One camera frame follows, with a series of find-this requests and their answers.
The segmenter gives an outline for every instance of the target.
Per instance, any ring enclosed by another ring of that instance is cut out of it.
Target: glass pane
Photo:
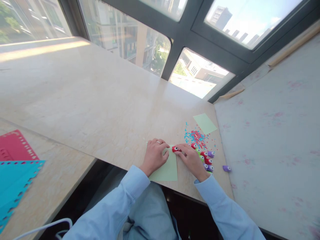
[[[0,44],[71,37],[58,0],[0,0]]]
[[[79,0],[91,42],[161,76],[171,44],[157,31],[99,0]]]
[[[171,74],[169,82],[203,98],[213,96],[235,75],[184,48]]]
[[[140,0],[162,14],[179,22],[187,0]]]
[[[253,49],[301,0],[215,0],[204,22]]]

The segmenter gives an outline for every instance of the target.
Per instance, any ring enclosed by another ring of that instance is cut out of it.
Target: person
[[[194,185],[208,204],[223,238],[265,239],[246,212],[204,169],[196,150],[188,144],[176,147],[183,152],[175,154],[197,178]],[[169,151],[162,155],[166,148],[169,145],[162,139],[148,141],[142,165],[131,166],[121,176],[120,184],[83,214],[63,239],[180,239],[160,185],[148,179],[167,161]]]

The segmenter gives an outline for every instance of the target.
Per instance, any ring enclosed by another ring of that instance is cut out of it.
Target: white wall
[[[313,239],[320,216],[319,71],[320,34],[215,104],[236,202],[259,227],[293,240]]]

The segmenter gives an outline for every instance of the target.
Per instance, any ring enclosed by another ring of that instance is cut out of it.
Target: shirt cuff
[[[140,168],[132,165],[121,180],[121,184],[137,199],[147,186],[149,186],[150,180]]]
[[[217,180],[212,175],[203,182],[195,180],[194,185],[208,205],[220,202],[222,199],[227,197]]]

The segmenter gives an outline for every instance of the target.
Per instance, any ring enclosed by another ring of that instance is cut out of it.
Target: finger
[[[182,151],[184,151],[185,153],[189,152],[190,149],[182,144],[177,144],[176,145],[177,148],[181,149]]]
[[[151,144],[155,144],[157,141],[158,141],[158,139],[157,139],[157,138],[154,138],[154,139],[151,141]]]
[[[163,155],[163,160],[167,161],[169,157],[169,151],[166,151],[166,153]]]
[[[162,139],[158,139],[158,142],[160,142],[160,144],[162,144],[162,143],[166,143],[164,140],[162,140]]]
[[[187,161],[187,158],[183,155],[182,152],[176,151],[176,152],[174,152],[174,154],[178,155],[183,162]]]
[[[159,148],[163,151],[165,148],[169,148],[170,146],[167,143],[162,143]]]

